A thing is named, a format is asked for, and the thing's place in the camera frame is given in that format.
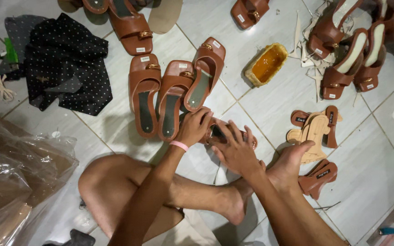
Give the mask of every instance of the black brand label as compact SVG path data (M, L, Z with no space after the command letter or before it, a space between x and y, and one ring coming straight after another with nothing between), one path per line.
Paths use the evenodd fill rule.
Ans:
M305 118L296 117L296 121L299 121L299 122L305 122L305 121L306 121L306 119L305 119Z
M324 171L323 173L317 175L316 178L317 178L317 179L322 178L323 176L325 176L326 174L328 174L328 173L330 173L330 172L331 172L331 170L328 169L328 170Z

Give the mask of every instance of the rubber bracelet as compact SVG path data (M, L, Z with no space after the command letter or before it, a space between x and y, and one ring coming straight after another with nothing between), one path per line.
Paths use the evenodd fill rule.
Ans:
M179 141L171 141L171 142L170 142L170 145L175 145L175 146L177 146L177 147L183 148L183 150L184 150L185 152L188 151L188 146L186 146L184 143L181 143L181 142L179 142Z

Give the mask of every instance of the person's hand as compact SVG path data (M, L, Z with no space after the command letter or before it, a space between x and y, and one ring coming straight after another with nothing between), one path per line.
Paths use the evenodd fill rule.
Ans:
M209 121L213 115L214 113L207 107L202 107L200 110L195 112L189 112L185 115L185 118L182 121L182 126L179 129L179 133L174 140L179 141L188 147L199 142L199 140L206 134Z
M244 178L247 178L249 174L254 172L264 172L265 164L263 161L256 159L255 151L253 150L253 135L249 127L244 126L247 132L247 141L243 140L238 127L229 120L229 125L235 134L225 126L220 120L216 120L217 126L226 136L227 143L220 143L218 141L212 141L212 150L220 161L233 173L239 174Z

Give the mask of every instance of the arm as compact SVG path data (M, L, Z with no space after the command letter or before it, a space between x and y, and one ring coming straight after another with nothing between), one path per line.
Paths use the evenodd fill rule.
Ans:
M194 145L206 133L212 115L208 108L187 114L176 140L188 147ZM147 175L129 201L128 207L124 209L109 246L140 246L143 243L148 228L168 196L172 178L183 154L185 151L182 148L170 145L159 164Z
M266 211L279 244L315 245L311 235L281 199L256 159L251 130L245 126L249 137L247 142L244 142L237 126L232 121L229 121L229 124L232 126L235 138L221 121L217 121L218 127L227 138L227 144L213 142L213 150L231 171L243 176L253 188Z

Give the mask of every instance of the plastic bag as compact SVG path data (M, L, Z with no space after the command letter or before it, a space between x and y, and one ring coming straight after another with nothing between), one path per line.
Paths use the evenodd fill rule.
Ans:
M76 141L31 136L0 118L0 246L19 245L33 234L34 227L26 225L40 223L42 202L62 188L78 166Z

